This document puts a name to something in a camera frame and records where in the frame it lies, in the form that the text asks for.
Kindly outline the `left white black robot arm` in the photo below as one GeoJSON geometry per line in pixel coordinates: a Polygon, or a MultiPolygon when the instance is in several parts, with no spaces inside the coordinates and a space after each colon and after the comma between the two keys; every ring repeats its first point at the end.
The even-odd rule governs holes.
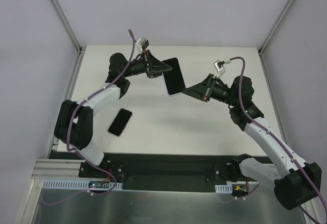
{"type": "Polygon", "coordinates": [[[103,151],[94,142],[94,117],[127,93],[128,77],[144,73],[154,79],[171,70],[171,66],[159,61],[150,51],[143,51],[131,60],[121,53],[113,54],[109,58],[108,77],[100,88],[79,101],[67,99],[61,104],[54,136],[66,144],[68,151],[89,161],[91,173],[98,178],[104,177],[108,165],[104,162],[103,151]]]}

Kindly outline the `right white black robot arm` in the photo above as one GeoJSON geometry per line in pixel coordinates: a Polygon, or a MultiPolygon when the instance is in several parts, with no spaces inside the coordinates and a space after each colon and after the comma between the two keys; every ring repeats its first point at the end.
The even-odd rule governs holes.
{"type": "Polygon", "coordinates": [[[279,203],[292,210],[318,196],[322,170],[308,163],[274,135],[262,111],[252,101],[254,88],[249,77],[237,76],[228,87],[209,74],[204,81],[183,90],[183,94],[208,102],[215,99],[228,105],[229,114],[241,131],[251,137],[273,163],[270,168],[253,156],[241,154],[224,166],[221,177],[232,182],[244,177],[256,180],[274,192],[279,203]]]}

